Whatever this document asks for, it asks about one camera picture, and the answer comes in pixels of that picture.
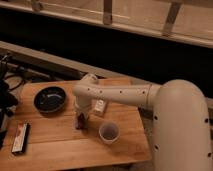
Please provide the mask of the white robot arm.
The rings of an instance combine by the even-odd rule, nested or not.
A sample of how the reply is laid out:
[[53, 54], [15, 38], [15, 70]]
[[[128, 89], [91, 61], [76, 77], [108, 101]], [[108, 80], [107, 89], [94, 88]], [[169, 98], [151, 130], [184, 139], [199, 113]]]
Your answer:
[[73, 87], [77, 114], [87, 114], [101, 99], [153, 112], [155, 171], [213, 171], [209, 111], [202, 91], [176, 79], [162, 85], [100, 85], [93, 74]]

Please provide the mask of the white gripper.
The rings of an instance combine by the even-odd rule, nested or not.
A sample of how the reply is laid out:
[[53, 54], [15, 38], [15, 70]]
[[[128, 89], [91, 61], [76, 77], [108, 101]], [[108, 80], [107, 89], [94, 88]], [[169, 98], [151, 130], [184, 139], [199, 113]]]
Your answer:
[[77, 116], [83, 114], [84, 116], [88, 115], [88, 112], [91, 110], [92, 100], [89, 98], [75, 97], [74, 108]]

